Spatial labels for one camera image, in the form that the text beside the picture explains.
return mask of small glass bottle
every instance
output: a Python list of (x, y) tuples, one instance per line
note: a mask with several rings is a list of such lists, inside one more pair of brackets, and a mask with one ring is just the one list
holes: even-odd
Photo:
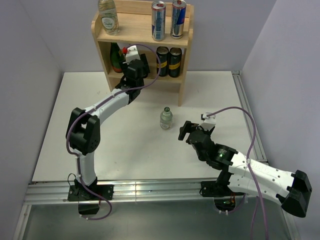
[(99, 0), (98, 10), (106, 33), (117, 34), (119, 32), (119, 22), (114, 0)]
[(160, 114), (160, 127), (163, 130), (168, 130), (171, 127), (172, 120), (173, 114), (170, 111), (170, 108), (166, 106), (164, 108), (164, 111), (162, 111), (162, 113)]

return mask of white wall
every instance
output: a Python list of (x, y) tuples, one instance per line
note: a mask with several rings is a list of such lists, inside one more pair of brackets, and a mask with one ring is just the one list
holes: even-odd
[(0, 2), (0, 238), (11, 239), (61, 72), (18, 0)]
[[(98, 0), (20, 1), (63, 71), (103, 70), (90, 29)], [(195, 5), (188, 69), (241, 70), (275, 2), (187, 0)]]
[(320, 236), (320, 1), (277, 0), (243, 68), (243, 84), (270, 164), (309, 176), (303, 240)]

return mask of white table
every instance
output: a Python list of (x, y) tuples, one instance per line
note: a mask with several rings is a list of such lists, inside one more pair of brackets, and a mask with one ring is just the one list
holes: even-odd
[[(156, 82), (104, 122), (94, 163), (99, 180), (218, 177), (219, 171), (199, 161), (195, 150), (185, 141), (178, 141), (178, 135), (186, 120), (200, 123), (202, 113), (241, 106), (232, 74), (188, 72), (181, 107), (177, 106), (176, 87)], [(69, 173), (76, 173), (75, 158), (66, 150), (70, 114), (76, 107), (84, 109), (95, 104), (109, 92), (103, 72), (64, 74), (32, 181), (65, 181)], [(167, 131), (160, 128), (160, 113), (166, 106), (174, 117), (174, 125)], [(250, 137), (243, 113), (228, 110), (218, 114), (216, 120), (212, 140), (245, 154)]]

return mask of glass bottle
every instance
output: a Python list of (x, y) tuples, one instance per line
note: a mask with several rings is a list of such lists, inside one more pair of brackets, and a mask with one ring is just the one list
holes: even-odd
[(117, 34), (119, 32), (119, 22), (114, 0), (99, 0), (98, 10), (106, 33)]
[(119, 62), (124, 62), (125, 60), (125, 56), (120, 50), (118, 44), (116, 42), (112, 42), (110, 48), (110, 62), (116, 73), (122, 73)]
[(160, 127), (163, 130), (168, 130), (171, 127), (173, 121), (173, 114), (169, 107), (165, 107), (160, 114)]

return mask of blue can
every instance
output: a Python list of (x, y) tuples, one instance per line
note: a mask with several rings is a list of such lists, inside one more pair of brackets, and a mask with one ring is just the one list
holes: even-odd
[(154, 1), (151, 9), (152, 38), (155, 41), (161, 41), (165, 39), (166, 4), (163, 1)]
[(185, 1), (174, 0), (172, 2), (172, 22), (170, 35), (174, 39), (180, 39), (184, 34), (186, 9), (187, 4)]

